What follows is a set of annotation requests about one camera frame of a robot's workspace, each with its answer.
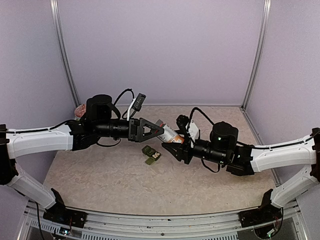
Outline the orange pill bottle grey cap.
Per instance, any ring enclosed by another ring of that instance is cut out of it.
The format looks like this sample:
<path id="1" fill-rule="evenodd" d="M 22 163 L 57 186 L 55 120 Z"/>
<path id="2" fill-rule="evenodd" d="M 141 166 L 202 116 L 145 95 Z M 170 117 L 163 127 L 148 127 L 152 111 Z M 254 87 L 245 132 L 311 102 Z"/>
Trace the orange pill bottle grey cap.
<path id="1" fill-rule="evenodd" d="M 163 125 L 164 133 L 158 136 L 158 138 L 163 143 L 179 143 L 182 144 L 184 142 L 184 138 L 180 136 L 175 130 L 170 128 L 168 125 Z"/>

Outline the green weekly pill organizer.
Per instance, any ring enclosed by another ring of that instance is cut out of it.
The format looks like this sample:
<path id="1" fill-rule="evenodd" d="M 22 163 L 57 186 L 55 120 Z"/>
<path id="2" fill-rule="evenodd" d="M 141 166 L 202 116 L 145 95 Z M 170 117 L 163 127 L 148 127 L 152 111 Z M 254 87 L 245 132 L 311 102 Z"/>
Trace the green weekly pill organizer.
<path id="1" fill-rule="evenodd" d="M 142 153 L 144 155 L 147 156 L 147 160 L 145 161 L 145 163 L 147 165 L 152 165 L 153 163 L 155 163 L 157 160 L 155 160 L 152 155 L 155 153 L 155 152 L 159 152 L 157 151 L 156 149 L 154 149 L 153 147 L 149 146 L 149 145 L 146 145 L 142 148 Z"/>

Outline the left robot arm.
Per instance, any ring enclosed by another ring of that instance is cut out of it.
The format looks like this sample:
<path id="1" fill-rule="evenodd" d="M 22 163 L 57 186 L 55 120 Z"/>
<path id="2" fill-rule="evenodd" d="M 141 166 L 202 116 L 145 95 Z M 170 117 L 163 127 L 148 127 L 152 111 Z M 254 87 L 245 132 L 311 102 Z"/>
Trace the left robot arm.
<path id="1" fill-rule="evenodd" d="M 70 218 L 60 194 L 27 174 L 16 158 L 51 151 L 79 151 L 96 145 L 100 138 L 127 139 L 141 143 L 160 136 L 164 129 L 144 118 L 122 119 L 112 97 L 98 94 L 86 101 L 84 116 L 56 126 L 7 129 L 0 126 L 0 183 L 32 199 L 63 223 Z"/>

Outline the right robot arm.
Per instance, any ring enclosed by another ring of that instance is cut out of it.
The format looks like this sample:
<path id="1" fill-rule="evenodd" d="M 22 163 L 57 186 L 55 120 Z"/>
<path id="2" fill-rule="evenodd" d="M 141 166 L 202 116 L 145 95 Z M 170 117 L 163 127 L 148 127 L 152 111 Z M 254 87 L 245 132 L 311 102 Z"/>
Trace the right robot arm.
<path id="1" fill-rule="evenodd" d="M 176 119 L 183 142 L 164 142 L 162 147 L 179 162 L 189 164 L 192 158 L 216 163 L 218 168 L 236 176 L 251 176 L 264 170 L 303 165 L 303 168 L 282 185 L 264 193 L 256 218 L 266 222 L 288 202 L 320 183 L 320 129 L 297 140 L 272 144 L 249 145 L 238 141 L 239 130 L 220 121 L 212 123 L 209 140 L 192 137 L 193 115 Z"/>

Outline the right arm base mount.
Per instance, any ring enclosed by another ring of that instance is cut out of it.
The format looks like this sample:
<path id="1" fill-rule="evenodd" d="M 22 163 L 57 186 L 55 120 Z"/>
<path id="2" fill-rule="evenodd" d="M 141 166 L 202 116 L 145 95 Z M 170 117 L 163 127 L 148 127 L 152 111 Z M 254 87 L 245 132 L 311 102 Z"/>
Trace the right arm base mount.
<path id="1" fill-rule="evenodd" d="M 273 206 L 271 194 L 273 189 L 264 193 L 261 205 L 258 208 L 240 211 L 238 213 L 242 228 L 251 227 L 275 221 L 283 217 L 282 208 Z"/>

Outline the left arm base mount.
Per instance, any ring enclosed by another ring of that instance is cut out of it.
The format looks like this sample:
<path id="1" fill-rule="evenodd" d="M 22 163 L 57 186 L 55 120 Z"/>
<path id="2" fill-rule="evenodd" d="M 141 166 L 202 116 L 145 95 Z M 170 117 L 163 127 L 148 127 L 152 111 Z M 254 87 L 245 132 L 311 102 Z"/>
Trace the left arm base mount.
<path id="1" fill-rule="evenodd" d="M 55 223 L 83 229 L 87 213 L 67 208 L 59 192 L 54 188 L 51 188 L 51 191 L 54 195 L 54 204 L 49 208 L 45 208 L 43 218 Z"/>

